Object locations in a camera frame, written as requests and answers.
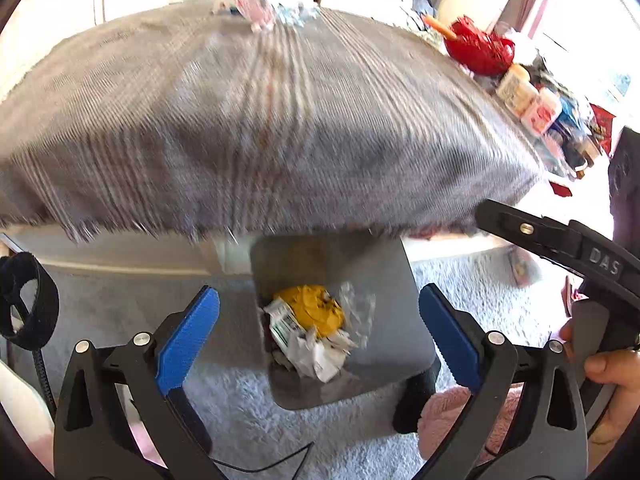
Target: silver bolt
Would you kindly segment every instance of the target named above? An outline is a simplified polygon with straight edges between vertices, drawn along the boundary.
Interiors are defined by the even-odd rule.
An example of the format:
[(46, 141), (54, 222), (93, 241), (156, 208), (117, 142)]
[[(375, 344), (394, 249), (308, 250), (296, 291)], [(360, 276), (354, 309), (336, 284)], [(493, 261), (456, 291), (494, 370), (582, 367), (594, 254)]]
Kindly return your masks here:
[(559, 341), (556, 341), (555, 339), (552, 339), (551, 341), (549, 341), (549, 348), (551, 348), (551, 351), (556, 354), (562, 353), (562, 343)]
[(520, 224), (520, 232), (524, 235), (532, 235), (535, 229), (531, 224)]
[(78, 341), (78, 343), (76, 344), (76, 352), (78, 352), (79, 354), (83, 354), (88, 349), (89, 349), (88, 341), (82, 340), (82, 341)]
[(146, 332), (140, 332), (133, 337), (133, 344), (135, 346), (144, 346), (151, 341), (151, 336)]
[(501, 345), (504, 343), (504, 336), (500, 332), (489, 332), (489, 335), (487, 337), (489, 339), (489, 342), (493, 343), (494, 345)]

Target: fluffy rug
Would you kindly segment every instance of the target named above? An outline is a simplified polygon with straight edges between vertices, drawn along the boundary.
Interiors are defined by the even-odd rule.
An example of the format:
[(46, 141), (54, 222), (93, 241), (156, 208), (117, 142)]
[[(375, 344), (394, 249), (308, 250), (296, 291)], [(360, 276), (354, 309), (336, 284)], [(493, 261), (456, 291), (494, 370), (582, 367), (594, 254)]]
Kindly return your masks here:
[[(429, 260), (413, 268), (418, 286), (435, 282), (455, 307), (473, 313), (486, 330), (502, 330), (514, 343), (540, 345), (562, 323), (562, 271), (546, 269), (542, 282), (516, 288), (504, 250)], [(416, 436), (397, 435), (391, 428), (402, 384), (302, 412), (286, 412), (273, 402), (255, 343), (258, 324), (250, 280), (51, 275), (60, 291), (60, 322), (44, 357), (55, 394), (78, 340), (108, 346), (122, 344), (140, 330), (152, 331), (209, 283), (220, 293), (220, 320), (185, 390), (212, 436), (214, 457), (259, 468), (314, 440), (303, 479), (407, 480), (422, 466)], [(26, 352), (17, 351), (17, 371), (35, 384)], [(443, 367), (438, 389), (453, 384)], [(251, 478), (290, 478), (299, 460)], [(247, 478), (224, 473), (231, 479)]]

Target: orange handle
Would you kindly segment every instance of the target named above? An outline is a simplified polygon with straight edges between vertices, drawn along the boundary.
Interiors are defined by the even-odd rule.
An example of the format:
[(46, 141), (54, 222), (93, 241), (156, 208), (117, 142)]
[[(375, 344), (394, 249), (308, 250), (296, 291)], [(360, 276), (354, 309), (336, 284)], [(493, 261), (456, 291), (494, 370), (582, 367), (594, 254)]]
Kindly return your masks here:
[(428, 14), (423, 14), (422, 22), (425, 25), (429, 25), (430, 27), (435, 28), (440, 34), (444, 36), (445, 40), (456, 40), (458, 38), (456, 36), (456, 33), (453, 32), (453, 30), (451, 30), (449, 27), (447, 27), (447, 25), (445, 25), (441, 21), (436, 20), (433, 16), (430, 16)]

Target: human hand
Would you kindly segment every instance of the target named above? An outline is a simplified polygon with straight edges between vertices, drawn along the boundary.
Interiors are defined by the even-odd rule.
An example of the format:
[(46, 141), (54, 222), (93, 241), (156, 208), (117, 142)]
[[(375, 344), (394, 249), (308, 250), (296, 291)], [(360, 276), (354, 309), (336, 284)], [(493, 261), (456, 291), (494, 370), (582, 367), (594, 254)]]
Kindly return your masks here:
[[(566, 341), (564, 347), (569, 359), (573, 360), (571, 341), (574, 330), (571, 320), (561, 328), (559, 335)], [(601, 352), (585, 361), (584, 371), (595, 383), (618, 386), (602, 420), (589, 437), (591, 474), (625, 433), (640, 407), (640, 354), (633, 350)]]

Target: striped blanket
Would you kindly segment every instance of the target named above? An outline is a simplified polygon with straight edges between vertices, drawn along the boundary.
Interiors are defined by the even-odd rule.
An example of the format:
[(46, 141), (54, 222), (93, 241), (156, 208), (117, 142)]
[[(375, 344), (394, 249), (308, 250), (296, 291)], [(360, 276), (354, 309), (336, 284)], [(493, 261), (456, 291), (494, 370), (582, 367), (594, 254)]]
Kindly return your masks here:
[(0, 104), (0, 222), (415, 233), (540, 179), (511, 118), (413, 34), (328, 10), (254, 34), (211, 9), (100, 25), (25, 76)]

